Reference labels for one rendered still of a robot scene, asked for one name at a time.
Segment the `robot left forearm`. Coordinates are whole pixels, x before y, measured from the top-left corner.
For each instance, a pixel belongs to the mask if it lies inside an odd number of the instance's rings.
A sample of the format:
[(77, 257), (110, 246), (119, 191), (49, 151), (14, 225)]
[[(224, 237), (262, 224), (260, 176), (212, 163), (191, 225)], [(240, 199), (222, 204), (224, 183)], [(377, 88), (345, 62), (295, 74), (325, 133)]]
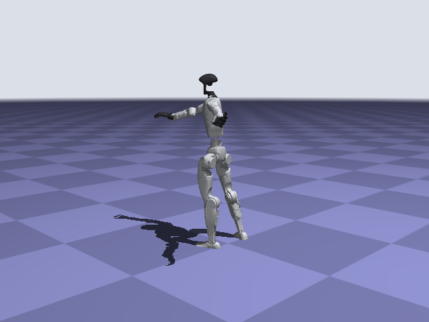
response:
[[(218, 111), (218, 114), (217, 115), (215, 115), (214, 117), (213, 117), (213, 119), (212, 119), (212, 124), (215, 122), (215, 119), (217, 118), (216, 116), (218, 116), (218, 117), (222, 117), (223, 116), (223, 114), (221, 113), (221, 112), (219, 112)], [(213, 124), (214, 125), (214, 124)], [(215, 126), (217, 126), (217, 125), (215, 125)], [(218, 126), (217, 126), (218, 127)]]

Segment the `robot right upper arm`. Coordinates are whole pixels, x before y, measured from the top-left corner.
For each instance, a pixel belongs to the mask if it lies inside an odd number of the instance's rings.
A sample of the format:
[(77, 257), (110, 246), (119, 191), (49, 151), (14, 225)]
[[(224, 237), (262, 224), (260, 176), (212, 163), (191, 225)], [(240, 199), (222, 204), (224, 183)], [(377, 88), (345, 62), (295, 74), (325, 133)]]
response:
[(202, 113), (202, 107), (203, 107), (203, 104), (199, 105), (197, 108), (193, 108), (193, 107), (189, 108), (188, 116), (192, 118), (196, 117), (196, 115)]

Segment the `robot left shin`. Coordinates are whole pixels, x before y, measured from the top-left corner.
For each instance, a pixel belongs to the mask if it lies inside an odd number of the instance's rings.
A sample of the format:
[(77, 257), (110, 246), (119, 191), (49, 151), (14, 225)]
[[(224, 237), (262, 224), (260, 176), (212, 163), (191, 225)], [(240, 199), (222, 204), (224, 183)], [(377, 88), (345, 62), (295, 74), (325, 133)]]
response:
[[(218, 224), (219, 210), (216, 209), (217, 202), (214, 199), (208, 199), (204, 204), (204, 216), (208, 234), (208, 244), (215, 241), (216, 227)], [(210, 240), (209, 240), (210, 236)]]

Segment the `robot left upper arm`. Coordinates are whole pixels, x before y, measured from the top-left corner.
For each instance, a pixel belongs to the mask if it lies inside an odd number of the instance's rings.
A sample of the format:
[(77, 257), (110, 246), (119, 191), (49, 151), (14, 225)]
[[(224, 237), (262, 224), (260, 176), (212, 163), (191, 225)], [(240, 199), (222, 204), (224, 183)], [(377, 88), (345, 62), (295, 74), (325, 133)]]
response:
[(206, 103), (208, 110), (212, 112), (212, 114), (215, 116), (218, 114), (218, 111), (222, 113), (221, 108), (219, 107), (219, 104), (216, 99), (211, 99)]

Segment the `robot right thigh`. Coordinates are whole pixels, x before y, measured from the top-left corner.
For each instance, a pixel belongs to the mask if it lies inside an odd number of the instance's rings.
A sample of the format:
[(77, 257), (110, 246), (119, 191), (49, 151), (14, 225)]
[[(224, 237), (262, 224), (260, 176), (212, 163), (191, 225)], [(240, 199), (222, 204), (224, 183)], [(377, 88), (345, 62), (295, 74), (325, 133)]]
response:
[(217, 175), (219, 176), (222, 188), (225, 193), (225, 200), (228, 203), (236, 201), (235, 193), (231, 183), (231, 169), (227, 166), (231, 163), (231, 155), (226, 153), (226, 158), (223, 162), (216, 164)]

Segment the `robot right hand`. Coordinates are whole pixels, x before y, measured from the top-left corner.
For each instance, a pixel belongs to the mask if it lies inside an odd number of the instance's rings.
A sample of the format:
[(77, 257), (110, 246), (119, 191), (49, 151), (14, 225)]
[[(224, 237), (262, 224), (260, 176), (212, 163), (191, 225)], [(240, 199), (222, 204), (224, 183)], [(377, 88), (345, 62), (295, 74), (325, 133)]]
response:
[(168, 112), (159, 112), (159, 113), (156, 113), (155, 115), (154, 115), (154, 118), (156, 117), (156, 118), (158, 118), (158, 117), (167, 117), (168, 119), (171, 119), (171, 120), (173, 120), (174, 119), (174, 117), (171, 115), (171, 114), (173, 114), (173, 113), (168, 113)]

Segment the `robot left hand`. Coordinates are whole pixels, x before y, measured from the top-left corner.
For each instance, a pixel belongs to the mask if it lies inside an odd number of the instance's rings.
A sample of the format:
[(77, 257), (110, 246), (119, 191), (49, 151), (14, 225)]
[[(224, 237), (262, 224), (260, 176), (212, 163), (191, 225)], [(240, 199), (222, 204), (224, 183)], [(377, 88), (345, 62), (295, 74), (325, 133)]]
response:
[(225, 112), (225, 114), (223, 114), (222, 117), (218, 117), (218, 116), (216, 116), (216, 117), (217, 118), (215, 119), (215, 121), (214, 121), (213, 124), (222, 128), (223, 125), (225, 124), (225, 122), (227, 121), (226, 119), (228, 118), (227, 117), (227, 112)]

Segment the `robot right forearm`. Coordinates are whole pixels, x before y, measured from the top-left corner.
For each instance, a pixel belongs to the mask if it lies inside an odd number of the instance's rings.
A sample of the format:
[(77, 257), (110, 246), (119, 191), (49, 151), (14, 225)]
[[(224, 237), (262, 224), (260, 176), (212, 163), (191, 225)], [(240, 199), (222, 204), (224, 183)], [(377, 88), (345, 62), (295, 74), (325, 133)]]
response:
[[(194, 107), (193, 107), (194, 108)], [(183, 118), (188, 118), (188, 109), (185, 109), (183, 111), (177, 112), (177, 113), (173, 113), (171, 114), (174, 119), (171, 121), (175, 121), (175, 120), (179, 120), (179, 119), (183, 119)]]

